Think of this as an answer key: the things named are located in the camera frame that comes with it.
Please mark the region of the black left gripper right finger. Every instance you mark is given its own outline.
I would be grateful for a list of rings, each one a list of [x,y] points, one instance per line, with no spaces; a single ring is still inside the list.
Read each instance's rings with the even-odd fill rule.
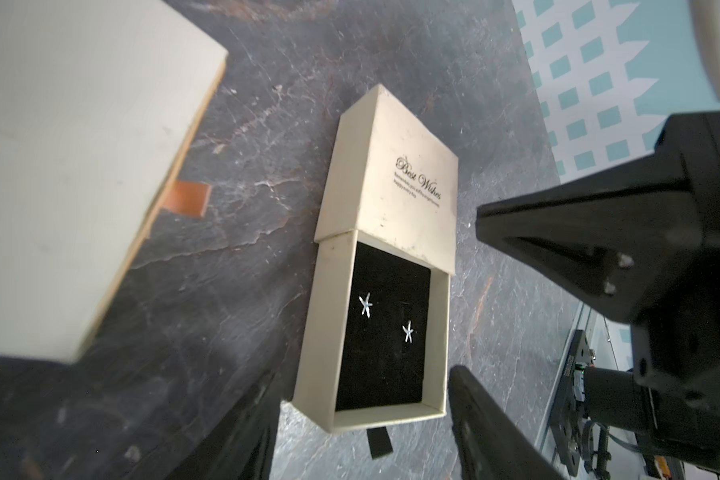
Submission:
[[[452,431],[464,479],[560,479],[464,365],[449,371]]]

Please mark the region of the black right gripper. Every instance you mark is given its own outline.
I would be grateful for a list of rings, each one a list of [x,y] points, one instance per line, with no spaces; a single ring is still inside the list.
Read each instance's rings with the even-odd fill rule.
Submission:
[[[652,153],[484,204],[477,238],[632,328],[638,382],[720,416],[720,111],[668,118]]]

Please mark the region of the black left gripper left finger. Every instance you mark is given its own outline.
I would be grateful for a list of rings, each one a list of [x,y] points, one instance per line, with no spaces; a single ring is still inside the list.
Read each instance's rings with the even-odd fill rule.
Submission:
[[[268,479],[274,458],[282,384],[263,374],[170,479]]]

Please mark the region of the small cream printed gift box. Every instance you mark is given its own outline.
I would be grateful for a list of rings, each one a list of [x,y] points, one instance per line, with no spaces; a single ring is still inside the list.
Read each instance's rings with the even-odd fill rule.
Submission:
[[[376,459],[391,426],[446,413],[457,177],[457,156],[387,88],[341,115],[292,403],[327,433],[363,431]]]

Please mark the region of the silver star stud earring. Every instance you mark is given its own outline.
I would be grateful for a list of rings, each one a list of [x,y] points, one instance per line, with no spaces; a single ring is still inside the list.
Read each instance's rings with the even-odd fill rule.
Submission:
[[[361,315],[365,316],[366,318],[371,318],[371,307],[373,306],[371,302],[371,293],[367,292],[364,296],[359,296],[358,300],[361,304]]]

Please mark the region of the cream square gift box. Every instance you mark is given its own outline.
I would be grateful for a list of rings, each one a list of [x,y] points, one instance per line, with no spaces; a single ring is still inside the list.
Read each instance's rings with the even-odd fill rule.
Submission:
[[[0,1],[0,356],[82,355],[227,56],[162,1]]]

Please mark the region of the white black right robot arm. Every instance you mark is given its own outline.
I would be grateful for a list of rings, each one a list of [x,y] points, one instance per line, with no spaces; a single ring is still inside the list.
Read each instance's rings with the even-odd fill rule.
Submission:
[[[560,446],[599,424],[720,473],[720,111],[672,115],[650,155],[481,205],[476,235],[630,329],[628,372],[583,365],[575,338]]]

